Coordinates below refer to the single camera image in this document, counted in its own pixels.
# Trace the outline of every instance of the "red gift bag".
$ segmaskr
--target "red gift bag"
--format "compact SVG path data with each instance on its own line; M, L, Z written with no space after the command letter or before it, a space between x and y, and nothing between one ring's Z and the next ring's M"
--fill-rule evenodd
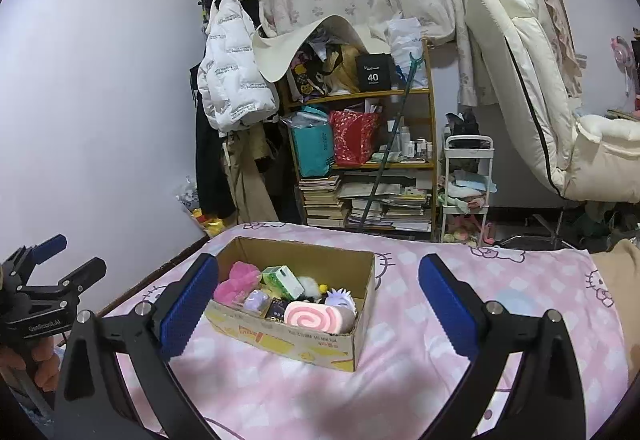
M365 163L373 154L373 133L378 127L378 113L332 111L329 124L334 130L335 163L354 167Z

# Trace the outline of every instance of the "cardboard box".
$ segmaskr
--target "cardboard box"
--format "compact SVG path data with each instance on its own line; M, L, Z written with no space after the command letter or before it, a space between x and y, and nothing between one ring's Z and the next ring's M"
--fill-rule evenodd
M375 256L371 252L341 250L294 241L236 237L216 256L219 282L228 279L236 261L260 270L287 265L295 275L311 276L329 288L351 292L358 309L349 334L332 335L267 321L210 301L205 316L221 334L290 359L354 372L373 309Z

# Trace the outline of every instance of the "black piping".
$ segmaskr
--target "black piping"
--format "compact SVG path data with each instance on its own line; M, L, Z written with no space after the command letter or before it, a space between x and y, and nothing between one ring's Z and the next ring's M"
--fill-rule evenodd
M511 47L509 46L509 41L507 38L504 38L504 43L507 45L509 50L509 54L511 55L511 60L513 61L513 66L516 69L516 73L518 74L518 78L520 80L520 85L522 86L522 90L524 92L524 97L527 99L527 105L529 106L529 113L531 114L531 118L533 119L533 123L536 125L536 130L538 131L538 138L540 138L540 146L542 147L542 152L545 155L545 166L546 166L546 177L549 180L549 184L556 190L558 196L564 199L564 196L560 194L560 191L551 180L551 163L549 162L549 149L546 147L545 135L542 133L542 126L536 117L536 112L533 109L533 103L531 102L531 98L529 97L529 91L527 91L527 86L524 83L524 79L522 74L520 73L520 68L516 62L516 58L513 56L513 52L511 51Z

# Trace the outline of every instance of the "pink swirl roll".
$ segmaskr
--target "pink swirl roll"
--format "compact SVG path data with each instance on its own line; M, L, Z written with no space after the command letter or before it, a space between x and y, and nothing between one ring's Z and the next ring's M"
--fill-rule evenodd
M348 308L293 301L284 312L287 325L309 328L317 332L344 334L351 331L355 315Z

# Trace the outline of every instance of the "white rolling cart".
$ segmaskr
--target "white rolling cart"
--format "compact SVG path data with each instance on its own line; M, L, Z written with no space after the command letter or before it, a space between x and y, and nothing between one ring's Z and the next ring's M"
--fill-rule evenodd
M458 140L480 140L483 142L489 142L488 149L452 149L450 144ZM447 197L449 194L449 160L452 158L480 159L478 166L478 173L487 177L486 185L486 197L484 199L484 207L480 209L471 209L471 214L482 214L482 227L480 229L480 238L478 239L478 246L482 246L484 241L484 227L486 225L486 213L489 210L489 188L492 184L491 174L494 169L494 141L488 136L480 135L459 135L450 136L444 142L444 159L445 159L445 182L444 182L444 201L442 202L442 229L440 230L440 242L444 239L445 231L447 228L447 214L462 215L463 213L455 205L449 205L447 203Z

